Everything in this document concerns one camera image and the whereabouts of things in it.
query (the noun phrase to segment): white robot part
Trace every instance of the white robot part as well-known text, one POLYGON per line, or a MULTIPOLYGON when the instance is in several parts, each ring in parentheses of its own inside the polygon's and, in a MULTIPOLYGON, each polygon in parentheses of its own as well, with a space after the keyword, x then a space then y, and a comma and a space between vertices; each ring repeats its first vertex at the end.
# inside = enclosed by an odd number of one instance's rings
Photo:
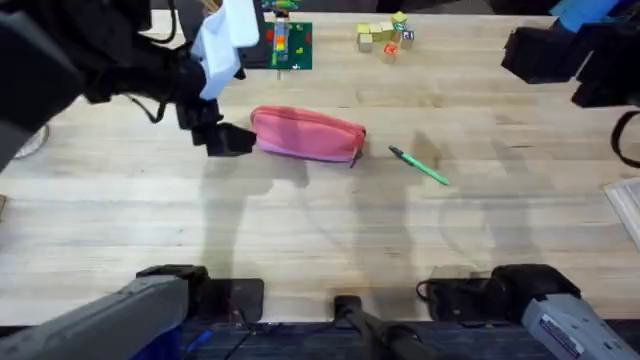
POLYGON ((220 95, 240 69, 238 48, 254 46, 259 38, 252 0, 227 1, 204 20, 191 48, 207 78, 200 98, 213 100, 220 95))

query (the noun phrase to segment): toy block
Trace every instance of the toy block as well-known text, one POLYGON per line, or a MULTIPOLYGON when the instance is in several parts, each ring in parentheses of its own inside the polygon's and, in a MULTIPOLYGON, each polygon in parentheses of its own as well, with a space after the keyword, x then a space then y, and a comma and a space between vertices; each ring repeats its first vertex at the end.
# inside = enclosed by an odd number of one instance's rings
POLYGON ((380 23, 380 28, 382 29, 382 41, 389 41, 393 36, 393 24, 386 21, 380 23))
POLYGON ((374 42, 382 41, 382 27, 380 24, 369 24, 369 32, 374 42))
POLYGON ((358 35, 358 50, 361 52, 371 52, 373 50, 373 36, 371 34, 358 35))
POLYGON ((393 36, 391 37, 391 40, 393 40, 393 42, 399 43, 402 40, 402 33, 405 31, 407 31, 407 26, 405 24, 393 24, 393 36))
POLYGON ((397 13, 391 15, 391 22, 394 24, 406 24, 407 15, 405 15, 402 11, 398 11, 397 13))
POLYGON ((413 31, 405 31, 402 33, 402 43, 400 43, 400 47, 409 50, 413 47, 413 40, 415 39, 415 34, 413 31))
POLYGON ((382 61, 386 64, 393 64, 396 62, 396 54, 398 53, 398 47, 396 44, 388 43, 384 46, 382 53, 382 61))
POLYGON ((369 24, 358 24, 356 25, 356 31, 358 35, 360 34, 368 34, 369 33, 369 24))

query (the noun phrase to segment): pink pencil case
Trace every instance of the pink pencil case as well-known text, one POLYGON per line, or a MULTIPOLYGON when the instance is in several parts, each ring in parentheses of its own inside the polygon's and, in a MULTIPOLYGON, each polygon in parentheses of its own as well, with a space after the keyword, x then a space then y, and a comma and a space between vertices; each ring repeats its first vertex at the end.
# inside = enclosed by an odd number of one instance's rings
POLYGON ((366 130, 331 116, 286 106, 251 113, 257 145, 264 151, 306 159, 351 162, 360 157, 366 130))

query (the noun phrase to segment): sticker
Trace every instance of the sticker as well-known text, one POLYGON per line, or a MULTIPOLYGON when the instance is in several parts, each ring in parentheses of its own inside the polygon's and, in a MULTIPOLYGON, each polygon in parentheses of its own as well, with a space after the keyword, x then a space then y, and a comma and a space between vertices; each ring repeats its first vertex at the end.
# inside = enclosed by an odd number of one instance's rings
POLYGON ((577 359, 584 353, 584 346, 580 345, 576 339, 569 336, 558 323, 556 323, 549 315, 542 314, 539 322, 540 326, 554 338, 560 346, 562 346, 567 352, 577 359))

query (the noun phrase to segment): green pen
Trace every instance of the green pen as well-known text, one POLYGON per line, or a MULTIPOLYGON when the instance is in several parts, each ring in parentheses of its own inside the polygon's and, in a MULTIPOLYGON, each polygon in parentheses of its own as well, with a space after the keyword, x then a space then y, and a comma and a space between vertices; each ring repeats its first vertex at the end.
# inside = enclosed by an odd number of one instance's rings
POLYGON ((432 170, 432 169, 424 166, 420 161, 418 161, 418 160, 412 158, 411 156, 405 154, 402 150, 398 149, 397 147, 389 146, 389 150, 391 150, 393 155, 395 155, 398 159, 406 162, 410 166, 417 167, 423 173, 425 173, 425 174, 431 176, 432 178, 436 179, 436 181, 438 181, 440 184, 442 184, 442 185, 449 185, 450 184, 449 179, 447 179, 446 177, 438 174, 435 170, 432 170))

